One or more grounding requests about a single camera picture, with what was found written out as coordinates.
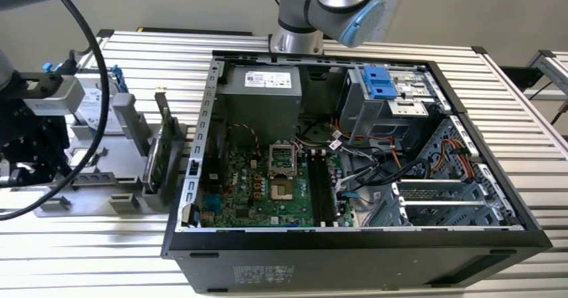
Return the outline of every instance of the blue drive bay latch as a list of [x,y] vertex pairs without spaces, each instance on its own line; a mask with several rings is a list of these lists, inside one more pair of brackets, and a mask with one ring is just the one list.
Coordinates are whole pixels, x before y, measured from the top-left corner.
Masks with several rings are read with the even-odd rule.
[[363,67],[363,80],[371,90],[371,98],[397,99],[399,92],[385,67]]

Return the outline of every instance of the metal workbench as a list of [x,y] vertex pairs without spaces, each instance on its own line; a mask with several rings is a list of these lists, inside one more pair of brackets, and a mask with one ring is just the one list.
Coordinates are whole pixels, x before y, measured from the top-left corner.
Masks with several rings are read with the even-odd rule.
[[[174,115],[191,126],[190,146],[211,51],[266,51],[267,38],[115,32],[103,39],[102,48],[107,64],[125,70],[137,108],[150,122],[161,118],[154,90],[167,88]],[[493,59],[469,47],[367,43],[349,49],[329,41],[325,49],[329,55],[438,62],[555,247],[467,289],[306,295],[568,297],[568,146]],[[0,202],[25,206],[38,197],[34,192],[0,194]],[[41,219],[27,215],[0,224],[0,289],[19,289],[0,295],[190,297],[193,290],[177,263],[159,257],[166,221],[166,216]]]

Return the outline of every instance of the motherboard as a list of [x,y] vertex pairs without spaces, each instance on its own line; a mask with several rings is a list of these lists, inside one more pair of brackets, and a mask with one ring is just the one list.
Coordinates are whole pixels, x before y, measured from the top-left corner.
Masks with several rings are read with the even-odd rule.
[[[309,155],[293,148],[294,161],[286,161],[286,153],[271,154],[262,151],[262,156],[234,150],[229,153],[227,171],[223,191],[206,194],[206,211],[202,213],[205,227],[319,227],[313,210],[313,192],[310,183]],[[342,177],[339,157],[326,157],[330,186]],[[289,175],[277,175],[274,168],[294,167]],[[334,207],[334,191],[326,191]],[[350,205],[342,217],[337,217],[337,225],[354,226]]]

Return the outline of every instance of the green circuit board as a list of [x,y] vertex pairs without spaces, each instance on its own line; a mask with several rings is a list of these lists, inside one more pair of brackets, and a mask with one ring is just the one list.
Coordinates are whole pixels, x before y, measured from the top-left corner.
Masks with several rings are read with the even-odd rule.
[[[315,227],[306,155],[301,154],[298,157],[298,173],[293,180],[270,179],[269,151],[265,151],[262,155],[257,161],[257,167],[253,168],[250,153],[239,151],[230,153],[225,191],[221,194],[221,210],[215,214],[205,213],[206,225]],[[329,158],[329,168],[333,177],[337,175],[337,170],[342,168],[339,157]],[[347,207],[347,214],[338,219],[339,226],[353,226],[350,205]]]

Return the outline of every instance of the label sticker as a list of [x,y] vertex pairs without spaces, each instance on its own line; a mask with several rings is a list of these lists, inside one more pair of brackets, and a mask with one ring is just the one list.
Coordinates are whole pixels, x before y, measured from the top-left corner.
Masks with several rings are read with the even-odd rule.
[[345,134],[339,130],[337,130],[331,136],[334,136],[334,138],[338,140],[343,135]]
[[[101,97],[103,95],[101,89],[98,88],[85,88],[86,96],[79,105],[78,112],[83,116],[87,125],[97,129],[99,126],[99,116],[101,116]],[[123,132],[122,124],[117,118],[115,109],[109,107],[109,120],[106,132]]]
[[246,87],[293,88],[293,75],[282,72],[247,72]]
[[342,146],[342,141],[341,140],[335,140],[335,141],[333,141],[333,143],[330,144],[330,148],[333,149],[333,150],[337,150],[338,149],[338,147],[341,147]]
[[290,283],[294,276],[294,265],[277,266],[234,266],[235,282],[246,283]]
[[413,92],[413,87],[409,85],[398,85],[399,92]]

